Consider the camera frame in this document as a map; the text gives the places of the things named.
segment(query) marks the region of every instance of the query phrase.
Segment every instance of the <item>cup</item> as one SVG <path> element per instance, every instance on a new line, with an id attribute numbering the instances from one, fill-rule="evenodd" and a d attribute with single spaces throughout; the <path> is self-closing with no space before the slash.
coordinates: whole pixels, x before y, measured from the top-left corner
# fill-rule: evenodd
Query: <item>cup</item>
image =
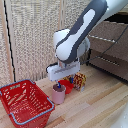
<path id="1" fill-rule="evenodd" d="M 66 91 L 66 88 L 64 85 L 61 85 L 61 88 L 58 88 L 57 84 L 53 85 L 52 101 L 55 104 L 62 104 L 65 99 L 65 91 Z"/>

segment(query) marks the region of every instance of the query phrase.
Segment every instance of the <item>cabinet drawer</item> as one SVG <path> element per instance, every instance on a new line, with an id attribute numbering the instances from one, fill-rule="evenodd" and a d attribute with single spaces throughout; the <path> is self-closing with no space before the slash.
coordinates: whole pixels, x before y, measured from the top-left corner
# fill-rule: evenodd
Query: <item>cabinet drawer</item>
<path id="1" fill-rule="evenodd" d="M 90 58 L 98 56 L 99 54 L 100 52 L 92 50 Z M 111 57 L 109 55 L 103 55 L 103 57 L 94 59 L 90 61 L 90 63 L 114 75 L 128 80 L 128 62 L 126 61 Z"/>
<path id="2" fill-rule="evenodd" d="M 90 48 L 99 52 L 104 52 L 114 42 L 104 40 L 98 37 L 88 37 L 91 43 Z M 125 60 L 128 62 L 128 29 L 124 35 L 110 50 L 106 52 L 107 55 Z"/>
<path id="3" fill-rule="evenodd" d="M 97 25 L 90 33 L 91 36 L 97 36 L 108 40 L 117 40 L 127 24 L 103 21 Z"/>

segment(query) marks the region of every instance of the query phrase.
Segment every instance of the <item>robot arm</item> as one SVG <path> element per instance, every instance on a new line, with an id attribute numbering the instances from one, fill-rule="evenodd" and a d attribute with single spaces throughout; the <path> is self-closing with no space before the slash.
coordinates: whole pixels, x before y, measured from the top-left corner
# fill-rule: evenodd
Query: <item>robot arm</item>
<path id="1" fill-rule="evenodd" d="M 57 58 L 70 64 L 79 57 L 78 51 L 88 33 L 103 20 L 119 12 L 128 0 L 92 0 L 85 8 L 71 30 L 65 29 L 54 34 L 54 48 Z"/>

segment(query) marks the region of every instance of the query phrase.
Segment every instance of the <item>red basket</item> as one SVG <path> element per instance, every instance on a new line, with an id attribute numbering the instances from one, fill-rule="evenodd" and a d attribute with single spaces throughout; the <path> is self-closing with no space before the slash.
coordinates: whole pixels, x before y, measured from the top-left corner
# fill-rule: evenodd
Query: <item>red basket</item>
<path id="1" fill-rule="evenodd" d="M 47 95 L 31 80 L 0 88 L 1 101 L 16 128 L 43 128 L 55 109 Z"/>

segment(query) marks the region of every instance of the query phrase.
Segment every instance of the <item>basket handle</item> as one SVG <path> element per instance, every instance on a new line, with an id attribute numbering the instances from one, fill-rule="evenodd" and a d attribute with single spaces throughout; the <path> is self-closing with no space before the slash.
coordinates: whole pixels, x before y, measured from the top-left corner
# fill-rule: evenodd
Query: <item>basket handle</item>
<path id="1" fill-rule="evenodd" d="M 48 97 L 47 97 L 47 100 L 52 104 L 52 108 L 50 108 L 49 110 L 46 110 L 45 112 L 42 112 L 42 113 L 36 115 L 35 117 L 33 117 L 33 118 L 29 119 L 29 120 L 26 120 L 25 122 L 22 122 L 22 123 L 17 122 L 17 120 L 16 120 L 16 118 L 15 118 L 15 116 L 14 116 L 13 113 L 10 113 L 9 115 L 12 115 L 13 120 L 15 121 L 16 124 L 18 124 L 18 125 L 24 125 L 24 124 L 26 124 L 26 123 L 28 123 L 28 122 L 30 122 L 30 121 L 32 121 L 32 120 L 34 120 L 34 119 L 36 119 L 36 118 L 44 115 L 47 112 L 52 111 L 54 109 L 54 104 L 50 101 L 50 99 Z"/>

